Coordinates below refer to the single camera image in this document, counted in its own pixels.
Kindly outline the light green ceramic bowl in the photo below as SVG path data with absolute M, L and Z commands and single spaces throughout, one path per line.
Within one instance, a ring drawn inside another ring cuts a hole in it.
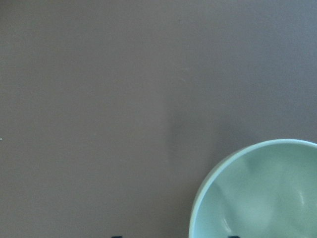
M 191 238 L 314 238 L 317 146 L 277 139 L 238 150 L 205 177 L 191 210 Z

